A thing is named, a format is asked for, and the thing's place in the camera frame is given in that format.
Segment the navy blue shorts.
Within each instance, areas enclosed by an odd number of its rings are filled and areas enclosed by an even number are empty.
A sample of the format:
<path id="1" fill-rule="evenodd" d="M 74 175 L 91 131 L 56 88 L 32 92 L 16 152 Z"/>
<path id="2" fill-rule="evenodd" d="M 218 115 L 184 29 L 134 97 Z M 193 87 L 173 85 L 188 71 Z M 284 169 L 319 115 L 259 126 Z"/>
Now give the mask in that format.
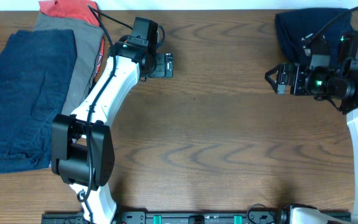
<path id="1" fill-rule="evenodd" d="M 282 54 L 291 63 L 308 65 L 311 58 L 306 56 L 301 39 L 319 31 L 330 20 L 345 11 L 341 8 L 307 8 L 276 14 L 275 28 Z M 343 32 L 352 30 L 351 18 L 352 16 L 348 14 L 336 21 L 324 33 L 329 43 L 332 67 L 340 67 L 337 62 L 340 38 Z"/>

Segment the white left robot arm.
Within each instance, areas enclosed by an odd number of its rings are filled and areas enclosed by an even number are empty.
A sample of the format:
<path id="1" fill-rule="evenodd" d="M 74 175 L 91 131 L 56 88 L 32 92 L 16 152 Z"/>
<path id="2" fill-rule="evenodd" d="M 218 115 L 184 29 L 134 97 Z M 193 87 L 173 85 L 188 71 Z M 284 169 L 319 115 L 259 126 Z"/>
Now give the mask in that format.
<path id="1" fill-rule="evenodd" d="M 173 55 L 160 24 L 136 17 L 131 34 L 110 46 L 103 74 L 71 114 L 52 123 L 52 172 L 76 193 L 83 212 L 43 215 L 42 223 L 112 223 L 117 205 L 109 179 L 115 163 L 111 127 L 125 97 L 139 80 L 173 77 Z"/>

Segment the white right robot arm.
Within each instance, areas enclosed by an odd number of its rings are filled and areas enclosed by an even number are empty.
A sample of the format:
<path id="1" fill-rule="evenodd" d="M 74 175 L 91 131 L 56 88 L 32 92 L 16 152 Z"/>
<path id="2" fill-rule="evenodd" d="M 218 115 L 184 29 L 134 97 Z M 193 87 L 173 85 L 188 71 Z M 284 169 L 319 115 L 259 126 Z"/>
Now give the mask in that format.
<path id="1" fill-rule="evenodd" d="M 282 95 L 286 87 L 294 96 L 312 95 L 316 101 L 341 101 L 336 109 L 346 116 L 354 155 L 355 197 L 351 223 L 358 223 L 358 31 L 345 32 L 340 39 L 339 68 L 330 66 L 328 42 L 320 38 L 313 43 L 306 38 L 305 54 L 310 64 L 282 63 L 269 70 L 265 79 L 275 93 Z"/>

